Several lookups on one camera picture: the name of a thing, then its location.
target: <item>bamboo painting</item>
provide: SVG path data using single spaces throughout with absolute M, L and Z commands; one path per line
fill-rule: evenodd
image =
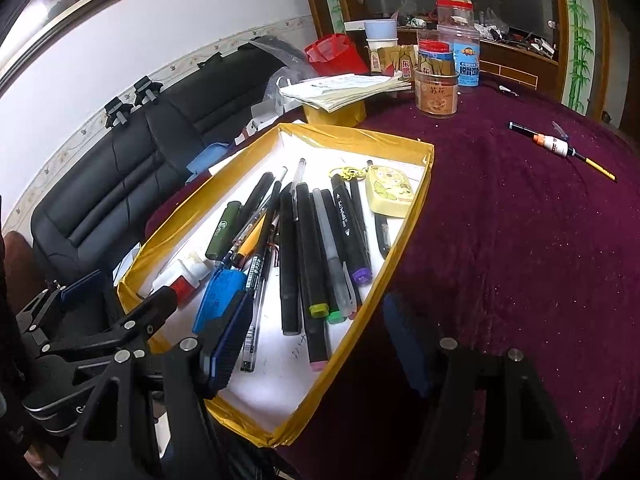
M 595 42 L 593 0 L 567 0 L 569 14 L 569 61 L 562 103 L 579 114 L 586 113 L 591 93 Z

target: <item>picture frame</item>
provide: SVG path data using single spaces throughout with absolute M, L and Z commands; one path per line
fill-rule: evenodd
M 47 43 L 107 1 L 30 0 L 0 44 L 0 93 Z

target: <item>olive green marker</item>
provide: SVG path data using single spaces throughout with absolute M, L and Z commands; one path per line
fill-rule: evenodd
M 209 247 L 207 247 L 207 251 L 204 253 L 207 260 L 217 261 L 222 259 L 226 254 L 225 246 L 228 246 L 231 227 L 236 221 L 236 218 L 238 218 L 238 213 L 240 212 L 241 207 L 242 203 L 237 200 L 229 202 L 226 205 L 226 209 L 222 213 L 220 222 L 218 222 L 216 230 L 213 231 Z

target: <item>red bag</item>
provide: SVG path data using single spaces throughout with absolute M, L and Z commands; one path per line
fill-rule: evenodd
M 369 67 L 346 34 L 325 36 L 306 49 L 306 59 L 318 75 L 367 74 Z

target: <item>screw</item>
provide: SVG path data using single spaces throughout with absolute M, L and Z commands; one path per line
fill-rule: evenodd
M 516 361 L 517 363 L 524 359 L 524 354 L 517 348 L 510 348 L 507 352 L 509 359 Z
M 445 350 L 455 350 L 458 347 L 458 342 L 452 337 L 443 337 L 440 340 L 440 346 Z
M 131 357 L 129 350 L 118 350 L 116 355 L 113 356 L 117 363 L 123 363 Z
M 198 340 L 194 337 L 187 337 L 180 341 L 180 348 L 182 348 L 185 352 L 189 350 L 193 350 L 198 346 Z

